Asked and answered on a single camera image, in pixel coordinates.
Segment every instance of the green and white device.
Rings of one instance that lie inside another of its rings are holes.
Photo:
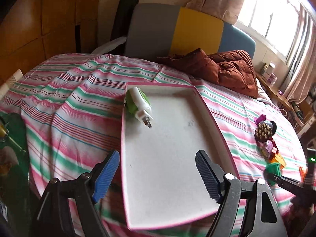
[[[151,104],[141,89],[138,87],[128,89],[125,94],[125,106],[130,114],[151,128],[150,121],[153,120],[151,117]]]

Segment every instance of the striped bedsheet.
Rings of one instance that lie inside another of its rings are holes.
[[[254,100],[153,62],[118,55],[62,54],[36,66],[0,102],[3,112],[21,114],[27,128],[30,173],[42,194],[49,179],[77,178],[113,149],[120,150],[121,116],[126,82],[194,85],[212,112],[242,180],[263,176],[266,162],[254,139],[253,118],[266,114],[277,124],[274,140],[285,158],[283,175],[300,180],[304,153],[290,123],[269,101]],[[272,192],[281,213],[292,195]],[[83,236],[75,204],[70,201],[76,233]],[[126,228],[120,169],[97,209],[110,236],[200,236],[211,218],[170,229],[130,232]],[[245,203],[241,201],[232,235],[238,235]]]

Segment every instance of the yellow headboard panel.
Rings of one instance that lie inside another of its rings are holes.
[[[185,55],[197,48],[206,54],[217,53],[223,27],[223,21],[213,16],[180,8],[169,55]]]

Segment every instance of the white tray with pink edge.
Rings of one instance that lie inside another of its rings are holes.
[[[122,118],[121,169],[130,230],[169,228],[216,213],[195,166],[205,150],[226,173],[235,163],[210,110],[194,86],[127,83],[139,87],[152,106],[152,128],[126,108]]]

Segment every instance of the headboard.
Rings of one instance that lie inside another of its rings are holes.
[[[206,54],[245,50],[252,58],[255,47],[250,36],[216,17],[178,5],[143,3],[133,11],[124,55],[154,61],[201,48]]]

